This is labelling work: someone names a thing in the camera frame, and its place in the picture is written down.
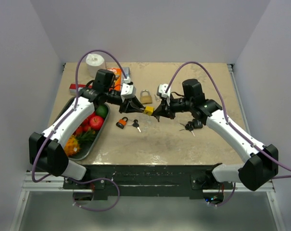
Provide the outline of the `orange razor box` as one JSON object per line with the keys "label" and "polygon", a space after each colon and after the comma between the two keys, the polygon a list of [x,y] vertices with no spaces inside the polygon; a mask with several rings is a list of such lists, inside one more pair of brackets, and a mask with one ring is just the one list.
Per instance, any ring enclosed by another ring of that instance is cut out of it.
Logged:
{"label": "orange razor box", "polygon": [[117,86],[121,84],[121,77],[122,77],[122,71],[120,68],[108,68],[108,71],[111,71],[114,73],[115,77],[113,79],[112,86]]}

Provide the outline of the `black padlock with keys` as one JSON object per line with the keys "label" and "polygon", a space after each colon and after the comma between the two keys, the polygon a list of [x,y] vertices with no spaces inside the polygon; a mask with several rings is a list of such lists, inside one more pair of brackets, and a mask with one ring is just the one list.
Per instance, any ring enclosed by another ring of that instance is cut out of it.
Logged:
{"label": "black padlock with keys", "polygon": [[192,135],[195,137],[194,130],[195,129],[202,129],[203,124],[200,120],[193,119],[192,121],[188,121],[186,124],[180,123],[184,128],[180,129],[179,131],[187,130],[192,133]]}

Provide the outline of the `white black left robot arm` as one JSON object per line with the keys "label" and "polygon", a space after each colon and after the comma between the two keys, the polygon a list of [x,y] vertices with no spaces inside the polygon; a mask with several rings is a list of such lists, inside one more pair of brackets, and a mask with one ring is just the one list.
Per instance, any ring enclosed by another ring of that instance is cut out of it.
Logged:
{"label": "white black left robot arm", "polygon": [[29,160],[32,169],[39,168],[54,176],[73,178],[81,189],[91,183],[87,169],[68,159],[64,147],[81,123],[95,109],[104,103],[118,105],[121,113],[143,113],[145,107],[135,96],[133,84],[123,84],[122,91],[111,88],[115,75],[100,69],[94,80],[80,90],[73,103],[52,124],[41,133],[32,133],[29,137]]}

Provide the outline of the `red toothpaste box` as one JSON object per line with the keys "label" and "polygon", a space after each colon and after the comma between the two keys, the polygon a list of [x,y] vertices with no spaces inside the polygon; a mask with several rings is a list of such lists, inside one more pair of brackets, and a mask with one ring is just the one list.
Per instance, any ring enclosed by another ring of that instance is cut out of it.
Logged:
{"label": "red toothpaste box", "polygon": [[[79,84],[78,85],[78,91],[80,91],[82,88],[84,88],[86,85],[85,84]],[[71,95],[76,95],[76,84],[71,84],[69,87],[69,93]]]}

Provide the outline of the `orange spiky fruit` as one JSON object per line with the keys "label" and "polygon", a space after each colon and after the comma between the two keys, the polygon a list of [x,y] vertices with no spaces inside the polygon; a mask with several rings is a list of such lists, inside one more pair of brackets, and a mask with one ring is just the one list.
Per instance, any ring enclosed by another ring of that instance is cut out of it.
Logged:
{"label": "orange spiky fruit", "polygon": [[80,150],[81,150],[81,148],[80,148],[80,144],[78,142],[77,137],[75,135],[72,135],[64,147],[64,152],[65,152],[66,156],[71,157],[71,156],[79,153]]}

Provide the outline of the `yellow padlock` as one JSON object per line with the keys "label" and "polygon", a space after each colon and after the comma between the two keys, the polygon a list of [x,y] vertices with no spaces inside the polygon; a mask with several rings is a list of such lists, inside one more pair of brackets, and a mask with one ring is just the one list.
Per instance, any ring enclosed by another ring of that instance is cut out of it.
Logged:
{"label": "yellow padlock", "polygon": [[154,112],[154,107],[152,106],[146,106],[143,113],[148,115],[148,116],[151,116]]}

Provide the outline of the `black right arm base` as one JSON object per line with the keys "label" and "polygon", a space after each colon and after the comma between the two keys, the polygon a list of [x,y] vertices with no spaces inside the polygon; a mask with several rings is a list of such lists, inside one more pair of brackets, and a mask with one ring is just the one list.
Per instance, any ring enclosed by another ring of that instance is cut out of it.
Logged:
{"label": "black right arm base", "polygon": [[214,165],[197,165],[190,173],[190,183],[193,190],[202,191],[206,203],[218,205],[225,199],[223,182],[218,182],[212,171],[221,163]]}

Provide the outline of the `red strawberries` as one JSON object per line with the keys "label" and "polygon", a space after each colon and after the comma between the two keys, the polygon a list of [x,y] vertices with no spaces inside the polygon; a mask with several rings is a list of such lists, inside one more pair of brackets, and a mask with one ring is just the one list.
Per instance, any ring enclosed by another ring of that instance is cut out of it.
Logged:
{"label": "red strawberries", "polygon": [[74,135],[76,136],[80,136],[82,135],[83,133],[89,131],[91,128],[89,126],[89,119],[86,118],[82,123],[81,125],[75,130],[74,132]]}

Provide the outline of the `brass padlock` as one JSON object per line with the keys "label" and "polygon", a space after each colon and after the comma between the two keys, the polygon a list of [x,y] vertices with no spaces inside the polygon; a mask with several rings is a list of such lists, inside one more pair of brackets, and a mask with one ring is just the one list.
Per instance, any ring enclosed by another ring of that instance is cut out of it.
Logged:
{"label": "brass padlock", "polygon": [[148,90],[142,90],[140,92],[140,102],[142,104],[152,104],[152,96]]}

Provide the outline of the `red apple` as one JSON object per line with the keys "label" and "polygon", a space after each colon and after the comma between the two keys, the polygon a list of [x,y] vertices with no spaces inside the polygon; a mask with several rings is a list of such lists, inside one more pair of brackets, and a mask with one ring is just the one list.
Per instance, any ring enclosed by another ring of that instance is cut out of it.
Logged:
{"label": "red apple", "polygon": [[89,120],[89,126],[93,130],[100,130],[103,126],[104,119],[98,115],[93,116]]}

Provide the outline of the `white toilet paper roll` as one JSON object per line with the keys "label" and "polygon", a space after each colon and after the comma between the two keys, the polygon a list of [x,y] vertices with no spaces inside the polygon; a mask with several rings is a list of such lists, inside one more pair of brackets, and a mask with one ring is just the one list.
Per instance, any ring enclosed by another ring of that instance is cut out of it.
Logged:
{"label": "white toilet paper roll", "polygon": [[90,53],[86,56],[86,66],[89,75],[95,78],[98,70],[106,69],[105,59],[99,54]]}

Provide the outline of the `dark grey fruit tray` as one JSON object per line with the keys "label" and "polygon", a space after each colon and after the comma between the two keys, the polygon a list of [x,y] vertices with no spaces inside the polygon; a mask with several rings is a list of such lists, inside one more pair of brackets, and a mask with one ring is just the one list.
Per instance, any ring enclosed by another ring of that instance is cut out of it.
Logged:
{"label": "dark grey fruit tray", "polygon": [[80,152],[71,156],[71,157],[68,157],[70,160],[81,161],[81,160],[85,159],[89,155],[91,150],[93,149],[94,145],[97,143],[99,136],[101,135],[102,130],[103,130],[104,126],[106,125],[107,119],[108,119],[109,114],[110,114],[109,106],[107,104],[103,104],[103,105],[106,105],[108,107],[109,113],[108,113],[107,117],[104,119],[104,123],[103,123],[102,128],[100,130],[95,130],[95,132],[96,132],[95,140],[93,141],[93,143],[86,143],[86,144],[80,145],[80,148],[81,148]]}

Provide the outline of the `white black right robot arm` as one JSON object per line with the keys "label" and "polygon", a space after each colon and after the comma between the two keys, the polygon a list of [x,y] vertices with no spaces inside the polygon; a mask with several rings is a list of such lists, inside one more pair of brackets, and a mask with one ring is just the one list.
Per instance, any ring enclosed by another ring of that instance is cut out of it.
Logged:
{"label": "white black right robot arm", "polygon": [[256,191],[278,174],[278,150],[270,144],[250,136],[238,126],[226,111],[214,100],[205,98],[201,83],[196,79],[187,79],[182,83],[184,95],[174,99],[168,84],[157,88],[161,103],[153,112],[159,119],[173,119],[176,113],[190,112],[201,123],[222,137],[240,156],[239,165],[219,164],[206,176],[206,185],[217,189],[224,181],[241,182],[247,189]]}

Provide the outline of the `black head key set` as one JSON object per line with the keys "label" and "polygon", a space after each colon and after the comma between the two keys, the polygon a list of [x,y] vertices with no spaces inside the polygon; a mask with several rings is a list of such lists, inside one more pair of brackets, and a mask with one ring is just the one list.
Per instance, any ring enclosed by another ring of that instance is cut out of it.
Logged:
{"label": "black head key set", "polygon": [[131,122],[131,124],[129,124],[128,126],[134,127],[138,130],[138,132],[141,133],[141,129],[139,127],[139,121],[137,119],[134,120],[129,120]]}

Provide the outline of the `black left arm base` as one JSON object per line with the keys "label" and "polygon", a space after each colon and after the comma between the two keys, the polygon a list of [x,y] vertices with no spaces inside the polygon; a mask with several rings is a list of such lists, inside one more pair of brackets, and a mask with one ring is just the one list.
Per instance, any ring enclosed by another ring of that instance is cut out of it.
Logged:
{"label": "black left arm base", "polygon": [[111,179],[114,168],[105,165],[88,165],[86,169],[87,171],[81,180],[68,178],[64,181],[63,188],[77,191],[91,190],[94,200],[107,200],[114,186],[106,179]]}

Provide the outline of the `green lime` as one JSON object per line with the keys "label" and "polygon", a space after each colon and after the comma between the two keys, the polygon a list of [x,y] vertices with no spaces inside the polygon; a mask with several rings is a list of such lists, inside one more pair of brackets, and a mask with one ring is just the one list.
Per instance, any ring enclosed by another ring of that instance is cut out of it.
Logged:
{"label": "green lime", "polygon": [[100,105],[99,107],[95,109],[95,114],[97,116],[102,117],[103,119],[107,117],[108,113],[109,113],[109,109],[106,105]]}

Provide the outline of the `green leaves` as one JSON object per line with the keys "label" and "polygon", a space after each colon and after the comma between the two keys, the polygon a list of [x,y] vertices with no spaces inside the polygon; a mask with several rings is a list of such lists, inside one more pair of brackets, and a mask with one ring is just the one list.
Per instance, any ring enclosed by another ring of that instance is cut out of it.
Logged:
{"label": "green leaves", "polygon": [[76,136],[76,139],[78,140],[78,143],[80,145],[86,144],[86,143],[93,143],[95,138],[96,138],[96,132],[94,130],[88,130],[87,132],[84,132]]}

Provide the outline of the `orange padlock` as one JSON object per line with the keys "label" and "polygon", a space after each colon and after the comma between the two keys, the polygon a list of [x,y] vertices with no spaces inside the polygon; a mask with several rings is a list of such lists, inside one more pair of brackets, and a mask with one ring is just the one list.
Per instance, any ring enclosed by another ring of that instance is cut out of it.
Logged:
{"label": "orange padlock", "polygon": [[124,129],[128,121],[128,118],[125,116],[116,122],[116,126],[119,127],[120,129]]}

